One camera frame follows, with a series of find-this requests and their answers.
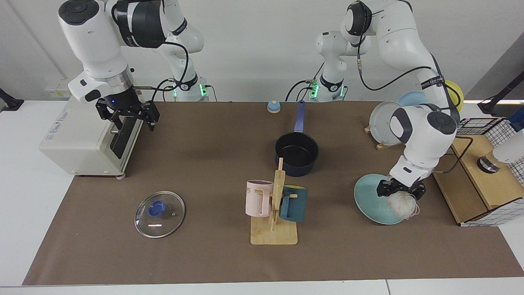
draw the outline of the white plate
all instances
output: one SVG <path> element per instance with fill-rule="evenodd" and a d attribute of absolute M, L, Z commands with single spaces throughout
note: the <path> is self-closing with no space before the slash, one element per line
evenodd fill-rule
<path fill-rule="evenodd" d="M 385 101 L 379 104 L 371 113 L 369 118 L 369 127 L 371 135 L 383 145 L 395 145 L 400 140 L 391 132 L 389 121 L 393 113 L 402 106 L 394 101 Z"/>

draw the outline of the blue lid knob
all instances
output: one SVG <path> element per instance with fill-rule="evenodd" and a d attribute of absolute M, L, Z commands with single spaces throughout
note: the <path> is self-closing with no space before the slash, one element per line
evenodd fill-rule
<path fill-rule="evenodd" d="M 166 211 L 166 203 L 162 200 L 157 200 L 151 203 L 147 209 L 147 214 L 151 217 L 159 217 Z"/>

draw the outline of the white brush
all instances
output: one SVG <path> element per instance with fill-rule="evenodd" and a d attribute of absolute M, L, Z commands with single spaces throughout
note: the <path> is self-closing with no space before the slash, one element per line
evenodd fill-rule
<path fill-rule="evenodd" d="M 420 213 L 415 197 L 407 192 L 396 192 L 387 197 L 389 209 L 402 219 L 409 219 Z"/>

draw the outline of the pink mug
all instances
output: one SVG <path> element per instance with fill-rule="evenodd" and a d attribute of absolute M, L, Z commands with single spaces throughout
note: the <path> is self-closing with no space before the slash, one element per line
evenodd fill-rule
<path fill-rule="evenodd" d="M 247 182 L 246 214 L 253 217 L 267 217 L 271 212 L 269 195 L 273 193 L 273 182 L 250 180 Z"/>

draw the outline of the blue pan handle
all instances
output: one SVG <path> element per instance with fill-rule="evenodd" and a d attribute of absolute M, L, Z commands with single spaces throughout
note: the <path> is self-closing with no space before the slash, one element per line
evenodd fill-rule
<path fill-rule="evenodd" d="M 304 132 L 304 114 L 305 114 L 305 101 L 301 100 L 298 102 L 297 111 L 297 122 L 295 123 L 295 132 Z"/>

